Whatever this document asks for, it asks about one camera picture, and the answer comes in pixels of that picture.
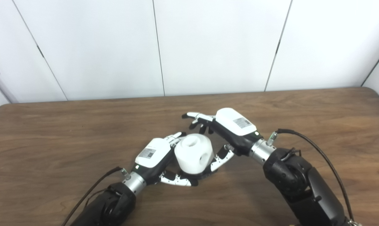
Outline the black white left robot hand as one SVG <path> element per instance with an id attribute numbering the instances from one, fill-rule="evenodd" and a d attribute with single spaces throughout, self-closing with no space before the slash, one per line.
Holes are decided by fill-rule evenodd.
<path id="1" fill-rule="evenodd" d="M 166 183 L 173 186 L 198 186 L 198 180 L 188 179 L 166 170 L 175 158 L 175 146 L 186 136 L 178 132 L 165 138 L 153 138 L 136 156 L 131 173 L 123 183 L 138 196 L 146 186 Z"/>

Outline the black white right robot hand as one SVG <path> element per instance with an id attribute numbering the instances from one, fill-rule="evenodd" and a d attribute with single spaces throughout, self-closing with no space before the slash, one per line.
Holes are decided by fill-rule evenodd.
<path id="1" fill-rule="evenodd" d="M 200 112 L 187 112 L 181 116 L 191 118 L 189 129 L 200 125 L 200 134 L 208 128 L 209 133 L 221 136 L 237 156 L 248 156 L 260 165 L 264 165 L 275 147 L 268 145 L 256 126 L 233 108 L 222 108 L 215 115 L 205 115 Z"/>

